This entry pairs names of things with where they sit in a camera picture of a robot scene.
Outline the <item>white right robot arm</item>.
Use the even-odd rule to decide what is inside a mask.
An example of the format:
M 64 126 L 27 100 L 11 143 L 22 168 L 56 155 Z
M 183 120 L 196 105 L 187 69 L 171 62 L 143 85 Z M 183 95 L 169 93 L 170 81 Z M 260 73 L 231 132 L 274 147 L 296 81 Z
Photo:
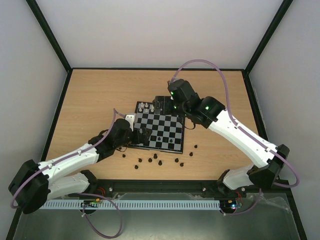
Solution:
M 178 79 L 168 85 L 169 96 L 156 96 L 152 102 L 156 113 L 186 117 L 194 125 L 219 134 L 240 149 L 251 164 L 228 169 L 217 181 L 218 191 L 229 196 L 236 189 L 254 185 L 270 189 L 283 168 L 289 148 L 279 146 L 256 135 L 233 117 L 226 106 L 212 96 L 200 98 L 190 83 Z

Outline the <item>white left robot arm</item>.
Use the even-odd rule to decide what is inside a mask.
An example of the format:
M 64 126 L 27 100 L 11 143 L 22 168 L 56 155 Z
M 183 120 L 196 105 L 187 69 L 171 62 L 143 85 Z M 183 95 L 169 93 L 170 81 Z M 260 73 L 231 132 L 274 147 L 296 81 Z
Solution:
M 39 163 L 32 159 L 24 162 L 8 187 L 13 196 L 11 207 L 31 214 L 52 199 L 69 194 L 93 194 L 99 181 L 84 167 L 112 156 L 120 147 L 146 144 L 152 130 L 135 128 L 135 123 L 135 114 L 113 118 L 109 129 L 72 152 Z

